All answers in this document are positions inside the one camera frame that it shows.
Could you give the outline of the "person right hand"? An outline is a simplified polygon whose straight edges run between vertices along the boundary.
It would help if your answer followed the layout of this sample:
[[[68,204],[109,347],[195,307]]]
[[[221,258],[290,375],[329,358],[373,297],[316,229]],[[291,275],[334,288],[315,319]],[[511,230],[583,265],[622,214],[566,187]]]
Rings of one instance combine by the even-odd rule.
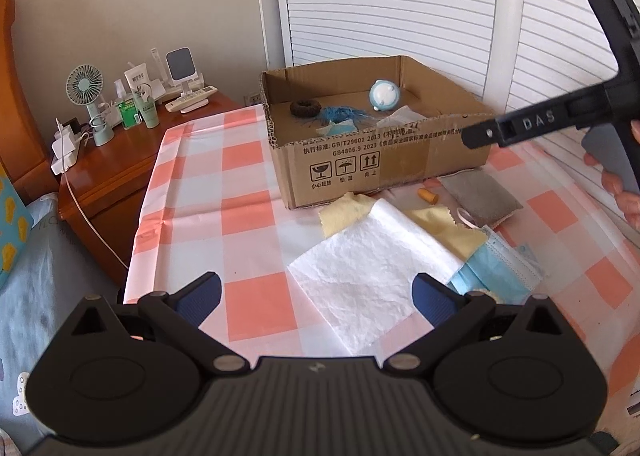
[[[602,124],[582,139],[585,162],[603,168],[601,184],[625,221],[639,229],[639,121]]]

